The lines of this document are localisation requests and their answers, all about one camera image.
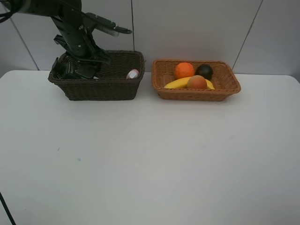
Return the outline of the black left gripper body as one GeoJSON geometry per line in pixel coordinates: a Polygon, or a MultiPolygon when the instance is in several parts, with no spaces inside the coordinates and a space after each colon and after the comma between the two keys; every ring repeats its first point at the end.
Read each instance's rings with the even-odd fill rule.
{"type": "Polygon", "coordinates": [[[111,61],[107,52],[96,45],[90,32],[67,32],[57,35],[54,41],[78,61],[106,64],[111,61]]]}

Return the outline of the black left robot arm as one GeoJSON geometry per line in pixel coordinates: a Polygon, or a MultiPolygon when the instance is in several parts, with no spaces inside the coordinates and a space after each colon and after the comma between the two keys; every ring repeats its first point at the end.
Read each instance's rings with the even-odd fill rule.
{"type": "Polygon", "coordinates": [[[3,23],[16,13],[50,17],[60,34],[54,38],[68,55],[82,64],[108,63],[110,57],[97,46],[93,31],[114,35],[116,24],[93,13],[82,11],[80,0],[2,0],[8,9],[0,15],[3,23]]]}

